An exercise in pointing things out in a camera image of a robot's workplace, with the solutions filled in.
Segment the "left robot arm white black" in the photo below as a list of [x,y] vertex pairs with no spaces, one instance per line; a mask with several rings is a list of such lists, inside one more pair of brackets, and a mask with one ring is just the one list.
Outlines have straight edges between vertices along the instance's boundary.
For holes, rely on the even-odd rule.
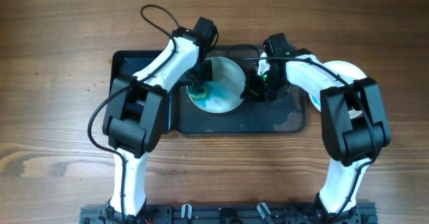
[[164,132],[168,92],[186,72],[206,72],[204,59],[215,37],[174,33],[145,68],[114,77],[102,126],[115,159],[110,220],[136,223],[144,214],[147,159]]

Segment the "white plate blue stain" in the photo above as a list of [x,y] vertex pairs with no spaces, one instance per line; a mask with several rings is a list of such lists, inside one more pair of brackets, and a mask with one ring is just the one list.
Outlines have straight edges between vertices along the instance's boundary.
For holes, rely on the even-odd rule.
[[[347,76],[349,78],[353,78],[354,80],[360,80],[363,78],[366,78],[367,75],[357,66],[354,64],[351,64],[350,62],[345,62],[341,60],[333,60],[330,62],[324,63],[327,67],[331,68],[335,72],[339,73],[341,76]],[[313,97],[312,95],[309,95],[309,99],[313,106],[320,111],[320,103],[319,101]],[[355,109],[349,110],[349,116],[351,119],[354,119],[362,114],[361,111],[357,111]]]
[[212,60],[212,80],[204,85],[208,95],[204,99],[191,101],[208,113],[226,113],[237,108],[244,99],[240,98],[245,88],[246,76],[241,67],[224,57],[210,57]]

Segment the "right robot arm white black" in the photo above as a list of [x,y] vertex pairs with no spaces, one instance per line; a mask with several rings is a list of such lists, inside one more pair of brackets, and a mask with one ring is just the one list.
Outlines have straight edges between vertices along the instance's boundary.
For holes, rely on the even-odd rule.
[[306,49],[256,59],[267,69],[276,66],[283,79],[316,97],[320,103],[322,141],[330,164],[324,186],[316,195],[314,221],[334,223],[352,216],[365,171],[391,140],[379,86],[366,77],[355,79],[320,62]]

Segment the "green yellow sponge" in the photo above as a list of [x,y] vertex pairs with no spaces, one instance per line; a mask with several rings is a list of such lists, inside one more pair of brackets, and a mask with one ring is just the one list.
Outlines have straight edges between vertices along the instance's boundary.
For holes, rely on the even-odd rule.
[[191,99],[199,100],[204,99],[208,95],[208,91],[204,85],[192,85],[188,86],[186,93]]

